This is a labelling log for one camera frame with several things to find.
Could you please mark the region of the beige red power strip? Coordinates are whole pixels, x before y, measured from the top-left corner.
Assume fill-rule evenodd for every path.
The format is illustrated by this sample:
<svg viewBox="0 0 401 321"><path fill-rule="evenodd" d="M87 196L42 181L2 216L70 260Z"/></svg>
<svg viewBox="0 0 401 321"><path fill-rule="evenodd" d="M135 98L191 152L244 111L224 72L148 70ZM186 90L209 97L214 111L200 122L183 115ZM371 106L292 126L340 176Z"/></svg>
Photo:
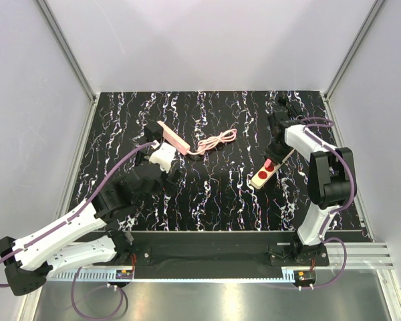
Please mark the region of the beige red power strip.
<svg viewBox="0 0 401 321"><path fill-rule="evenodd" d="M290 156L293 154L293 152L285 159L285 162L290 158ZM253 175L251 180L249 181L249 184L259 190L262 189L265 184L269 181L269 179L277 173L277 171L284 165L283 164L274 164L274 167L272 169L266 169L263 166Z"/></svg>

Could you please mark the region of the pink power strip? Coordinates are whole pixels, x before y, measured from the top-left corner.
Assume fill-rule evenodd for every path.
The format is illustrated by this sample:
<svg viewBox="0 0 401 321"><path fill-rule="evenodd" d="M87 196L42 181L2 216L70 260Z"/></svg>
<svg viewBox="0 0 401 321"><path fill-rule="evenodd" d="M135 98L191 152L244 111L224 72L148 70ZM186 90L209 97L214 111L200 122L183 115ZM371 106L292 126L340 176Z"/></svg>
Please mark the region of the pink power strip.
<svg viewBox="0 0 401 321"><path fill-rule="evenodd" d="M180 154L187 155L190 150L190 145L184 141L183 138L179 137L171 128L169 128L163 121L157 121L163 129L163 138L172 145Z"/></svg>

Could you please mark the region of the pink square socket adapter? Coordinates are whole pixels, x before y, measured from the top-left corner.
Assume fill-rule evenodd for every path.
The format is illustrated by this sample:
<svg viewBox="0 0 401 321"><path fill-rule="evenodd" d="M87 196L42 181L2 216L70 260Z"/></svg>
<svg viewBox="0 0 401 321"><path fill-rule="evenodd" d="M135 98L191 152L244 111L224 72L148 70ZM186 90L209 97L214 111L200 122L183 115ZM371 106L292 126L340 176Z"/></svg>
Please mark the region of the pink square socket adapter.
<svg viewBox="0 0 401 321"><path fill-rule="evenodd" d="M266 169L272 169L274 167L273 161L271 159L267 159L264 163L264 167Z"/></svg>

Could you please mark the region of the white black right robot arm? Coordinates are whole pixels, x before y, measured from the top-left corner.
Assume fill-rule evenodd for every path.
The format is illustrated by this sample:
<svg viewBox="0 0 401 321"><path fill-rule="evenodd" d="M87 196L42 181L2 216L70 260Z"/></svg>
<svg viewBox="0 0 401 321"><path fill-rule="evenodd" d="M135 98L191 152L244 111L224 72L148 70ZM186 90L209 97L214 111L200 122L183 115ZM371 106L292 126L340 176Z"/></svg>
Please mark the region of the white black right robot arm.
<svg viewBox="0 0 401 321"><path fill-rule="evenodd" d="M321 254L323 237L336 213L347 209L357 193L354 156L347 147L338 148L311 131L331 128L333 121L322 117L296 118L285 112L267 117L271 142L265 152L265 169L283 165L291 151L309 161L307 194L310 205L303 223L294 232L286 256L298 265Z"/></svg>

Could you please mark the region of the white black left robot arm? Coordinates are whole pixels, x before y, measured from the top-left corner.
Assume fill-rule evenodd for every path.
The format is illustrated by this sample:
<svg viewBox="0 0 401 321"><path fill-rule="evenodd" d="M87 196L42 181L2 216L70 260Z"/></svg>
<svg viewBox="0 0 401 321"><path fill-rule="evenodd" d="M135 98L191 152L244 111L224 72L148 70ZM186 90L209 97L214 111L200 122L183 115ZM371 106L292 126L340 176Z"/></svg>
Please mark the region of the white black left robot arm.
<svg viewBox="0 0 401 321"><path fill-rule="evenodd" d="M139 199L177 188L179 169L150 162L113 181L104 180L88 199L46 227L19 239L0 239L0 262L14 296L24 296L66 270L97 263L125 264L129 242L120 222L137 211Z"/></svg>

